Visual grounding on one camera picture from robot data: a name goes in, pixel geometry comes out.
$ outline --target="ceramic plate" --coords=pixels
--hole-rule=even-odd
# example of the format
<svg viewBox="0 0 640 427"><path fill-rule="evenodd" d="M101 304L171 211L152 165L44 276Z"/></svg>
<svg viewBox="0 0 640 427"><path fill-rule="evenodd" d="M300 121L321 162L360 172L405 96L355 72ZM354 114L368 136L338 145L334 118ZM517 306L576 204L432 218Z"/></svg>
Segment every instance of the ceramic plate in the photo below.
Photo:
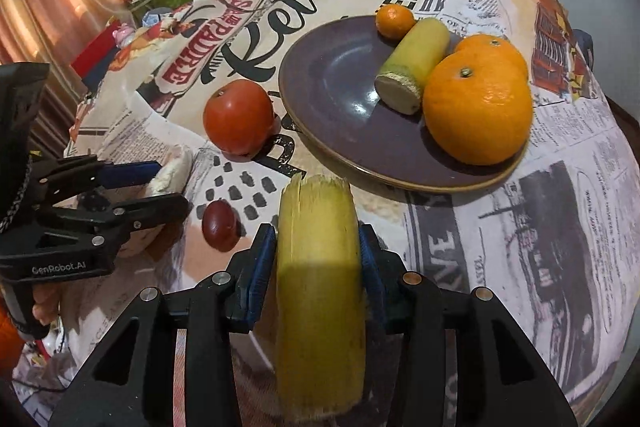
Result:
<svg viewBox="0 0 640 427"><path fill-rule="evenodd" d="M380 102L373 81L392 50L373 16L325 24L296 42L282 61L279 83L300 131L352 168L408 190L463 192L505 179L524 147L497 165L466 165L434 142L421 114L407 117Z"/></svg>

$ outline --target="red tomato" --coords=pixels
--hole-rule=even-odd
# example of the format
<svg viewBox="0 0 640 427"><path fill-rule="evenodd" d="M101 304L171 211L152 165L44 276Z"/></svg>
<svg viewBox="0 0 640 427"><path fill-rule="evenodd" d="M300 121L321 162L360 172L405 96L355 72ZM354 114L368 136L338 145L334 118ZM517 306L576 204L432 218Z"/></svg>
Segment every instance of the red tomato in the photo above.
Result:
<svg viewBox="0 0 640 427"><path fill-rule="evenodd" d="M222 152L244 156L261 149L271 135L274 118L265 90L241 78L212 95L202 121L207 136Z"/></svg>

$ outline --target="cut sugarcane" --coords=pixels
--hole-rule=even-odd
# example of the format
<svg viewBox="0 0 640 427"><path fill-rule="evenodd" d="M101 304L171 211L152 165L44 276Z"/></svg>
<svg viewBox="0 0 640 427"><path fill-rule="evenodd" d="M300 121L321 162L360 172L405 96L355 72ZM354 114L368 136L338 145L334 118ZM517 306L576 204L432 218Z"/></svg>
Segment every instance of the cut sugarcane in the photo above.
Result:
<svg viewBox="0 0 640 427"><path fill-rule="evenodd" d="M449 39L449 30L439 20L418 21L376 75L380 99L402 114L416 113L431 71L447 53Z"/></svg>
<svg viewBox="0 0 640 427"><path fill-rule="evenodd" d="M349 184L296 174L278 218L276 379L292 421L346 412L362 398L365 301Z"/></svg>

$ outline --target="newspaper print tablecloth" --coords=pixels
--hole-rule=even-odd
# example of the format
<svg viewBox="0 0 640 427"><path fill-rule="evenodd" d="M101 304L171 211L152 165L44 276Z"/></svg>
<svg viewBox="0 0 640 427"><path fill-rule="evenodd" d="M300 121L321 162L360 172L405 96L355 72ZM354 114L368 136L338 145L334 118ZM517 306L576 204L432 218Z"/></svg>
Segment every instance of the newspaper print tablecloth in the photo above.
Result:
<svg viewBox="0 0 640 427"><path fill-rule="evenodd" d="M506 36L527 59L535 119L526 157L507 182L454 196L395 190L325 157L296 132L278 92L286 51L323 23L372 14L389 3L437 17L460 36ZM202 127L206 100L240 77L264 87L282 120L266 153L252 162L225 158ZM79 363L150 274L162 290L175 291L226 266L230 254L212 251L200 231L208 201L223 198L238 210L241 250L259 223L277 223L280 191L294 173L334 172L350 180L360 219L372 223L409 268L429 271L448 289L491 287L580 422L587 420L620 357L638 301L640 178L557 0L194 0L172 23L152 28L118 54L95 98L79 107L68 153L162 160L177 142L196 152L185 231L170 252L163 254L162 244L151 248L146 269L137 268L140 277L120 270L107 280L70 286L62 312ZM270 307L254 335L234 339L245 425L280 422ZM370 325L367 342L367 360L376 362L367 365L364 400L331 425L384 422L399 341ZM446 424L452 425L453 363L449 370ZM184 421L181 392L177 371L176 425Z"/></svg>

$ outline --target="small orange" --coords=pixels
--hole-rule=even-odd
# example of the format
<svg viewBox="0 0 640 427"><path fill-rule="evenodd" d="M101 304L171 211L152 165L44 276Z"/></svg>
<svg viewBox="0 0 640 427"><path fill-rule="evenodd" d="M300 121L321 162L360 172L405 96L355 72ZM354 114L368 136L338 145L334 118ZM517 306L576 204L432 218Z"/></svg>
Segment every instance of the small orange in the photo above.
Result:
<svg viewBox="0 0 640 427"><path fill-rule="evenodd" d="M401 41L414 25L414 14L399 4L386 4L376 13L376 28L387 39Z"/></svg>
<svg viewBox="0 0 640 427"><path fill-rule="evenodd" d="M431 136L462 163L493 165L525 144L533 119L529 84L508 58L474 48L431 72L422 110Z"/></svg>
<svg viewBox="0 0 640 427"><path fill-rule="evenodd" d="M518 51L516 46L511 44L506 39L501 39L500 37L495 37L493 35L487 35L484 33L471 35L462 39L456 46L454 52L459 52L470 48L474 48L482 52L482 50L486 50L487 46L504 54L505 57L512 60L515 64L518 65L519 68L522 69L526 76L526 79L529 79L529 67L527 66L527 61Z"/></svg>

